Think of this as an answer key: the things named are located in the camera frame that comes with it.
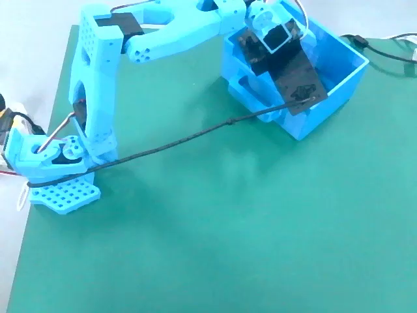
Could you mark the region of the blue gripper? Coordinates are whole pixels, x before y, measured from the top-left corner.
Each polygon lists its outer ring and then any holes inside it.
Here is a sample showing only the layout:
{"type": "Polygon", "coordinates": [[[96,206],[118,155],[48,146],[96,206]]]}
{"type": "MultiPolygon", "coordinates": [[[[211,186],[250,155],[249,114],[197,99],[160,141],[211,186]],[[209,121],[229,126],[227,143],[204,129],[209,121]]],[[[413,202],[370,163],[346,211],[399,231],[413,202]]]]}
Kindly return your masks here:
{"type": "Polygon", "coordinates": [[[269,53],[277,52],[283,45],[303,40],[309,35],[309,18],[301,1],[295,1],[303,15],[304,23],[284,7],[283,1],[245,1],[245,22],[248,29],[269,53]]]}

